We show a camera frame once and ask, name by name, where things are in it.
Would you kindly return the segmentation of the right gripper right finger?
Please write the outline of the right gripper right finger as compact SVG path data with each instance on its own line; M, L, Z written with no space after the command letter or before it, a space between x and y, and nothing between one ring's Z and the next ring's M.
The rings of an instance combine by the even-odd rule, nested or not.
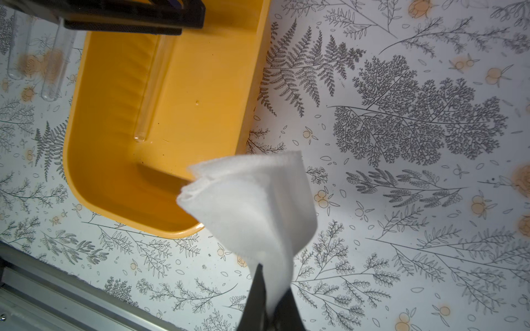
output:
M292 290L279 301L271 322L274 331L306 331Z

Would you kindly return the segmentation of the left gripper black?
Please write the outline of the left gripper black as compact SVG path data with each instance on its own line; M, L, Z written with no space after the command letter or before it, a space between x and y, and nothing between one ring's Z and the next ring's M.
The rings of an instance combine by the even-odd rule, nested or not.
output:
M204 26L202 1L57 0L2 1L27 15L69 30L180 35L185 28Z

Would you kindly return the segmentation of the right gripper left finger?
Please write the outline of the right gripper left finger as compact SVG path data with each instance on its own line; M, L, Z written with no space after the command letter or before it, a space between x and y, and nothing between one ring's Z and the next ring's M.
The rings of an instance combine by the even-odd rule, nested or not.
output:
M247 303L245 305L237 331L263 331L267 327L266 288L263 266L256 268Z

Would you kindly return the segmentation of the yellow plastic tray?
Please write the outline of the yellow plastic tray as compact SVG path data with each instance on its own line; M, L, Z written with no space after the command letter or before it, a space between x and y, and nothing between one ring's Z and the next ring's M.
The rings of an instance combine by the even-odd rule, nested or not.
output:
M202 229L176 203L190 167L246 150L270 41L269 1L206 1L175 37L146 141L133 135L160 35L86 35L63 148L85 207L168 239Z

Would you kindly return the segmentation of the white wipe cloth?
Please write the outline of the white wipe cloth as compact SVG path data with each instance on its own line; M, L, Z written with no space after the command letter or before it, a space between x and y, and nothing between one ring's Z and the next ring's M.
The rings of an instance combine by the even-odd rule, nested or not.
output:
M317 231L302 153L246 154L191 167L194 182L177 205L252 272L262 266L266 312L272 315L293 279L294 257Z

